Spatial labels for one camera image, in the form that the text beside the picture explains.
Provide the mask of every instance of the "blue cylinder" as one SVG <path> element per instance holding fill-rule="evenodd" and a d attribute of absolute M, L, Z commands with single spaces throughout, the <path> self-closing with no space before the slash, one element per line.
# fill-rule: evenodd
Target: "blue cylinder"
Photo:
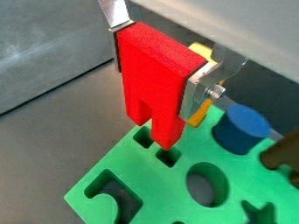
<path fill-rule="evenodd" d="M 230 152 L 245 155 L 270 136 L 267 119 L 250 107 L 231 105 L 213 129 L 215 140 Z"/>

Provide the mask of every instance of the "gray wall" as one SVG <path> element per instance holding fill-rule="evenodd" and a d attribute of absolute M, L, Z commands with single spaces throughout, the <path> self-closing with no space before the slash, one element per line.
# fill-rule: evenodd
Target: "gray wall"
<path fill-rule="evenodd" d="M 0 114 L 111 59 L 98 0 L 0 2 Z"/>
<path fill-rule="evenodd" d="M 189 46 L 213 42 L 199 34 L 133 3 L 133 17 L 170 35 Z M 299 84 L 251 61 L 243 71 L 226 82 L 227 96 L 238 103 L 258 110 L 271 122 L 274 129 L 286 134 L 299 127 Z"/>

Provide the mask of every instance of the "metal bracket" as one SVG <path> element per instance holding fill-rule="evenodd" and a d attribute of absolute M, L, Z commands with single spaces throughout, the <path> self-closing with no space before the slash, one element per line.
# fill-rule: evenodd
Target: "metal bracket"
<path fill-rule="evenodd" d="M 105 11 L 110 24 L 110 40 L 113 44 L 113 54 L 115 59 L 117 70 L 122 72 L 118 50 L 118 32 L 135 23 L 129 17 L 127 4 L 125 0 L 98 0 L 102 10 Z"/>
<path fill-rule="evenodd" d="M 249 61 L 246 57 L 219 44 L 215 44 L 213 48 L 211 58 L 219 64 L 214 66 L 211 63 L 207 63 L 186 84 L 181 109 L 181 118 L 186 122 L 207 99 L 214 101 L 221 99 L 226 88 L 218 85 L 219 82 L 235 75 Z"/>

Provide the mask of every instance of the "green shape sorter board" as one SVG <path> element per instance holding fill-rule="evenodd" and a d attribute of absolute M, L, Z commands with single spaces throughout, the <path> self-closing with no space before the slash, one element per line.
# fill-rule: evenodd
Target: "green shape sorter board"
<path fill-rule="evenodd" d="M 246 212 L 255 215 L 254 224 L 299 223 L 299 190 L 289 183 L 290 169 L 270 171 L 259 162 L 261 151 L 274 141 L 263 140 L 246 156 L 231 154 L 211 134 L 222 115 L 211 107 L 201 127 L 186 125 L 167 152 L 146 136 L 151 123 L 131 129 L 65 197 L 86 223 L 118 223 L 118 203 L 99 193 L 113 176 L 142 204 L 133 224 L 242 224 L 249 223 Z M 159 159 L 165 153 L 174 159 L 173 167 Z M 213 184 L 211 206 L 198 203 L 189 192 L 190 173 Z"/>

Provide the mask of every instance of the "red block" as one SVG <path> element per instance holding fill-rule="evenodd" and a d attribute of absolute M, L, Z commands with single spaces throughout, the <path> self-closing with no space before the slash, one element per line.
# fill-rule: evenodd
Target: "red block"
<path fill-rule="evenodd" d="M 138 125 L 153 118 L 153 139 L 169 150 L 179 140 L 186 81 L 207 60 L 143 23 L 118 33 L 126 112 Z"/>

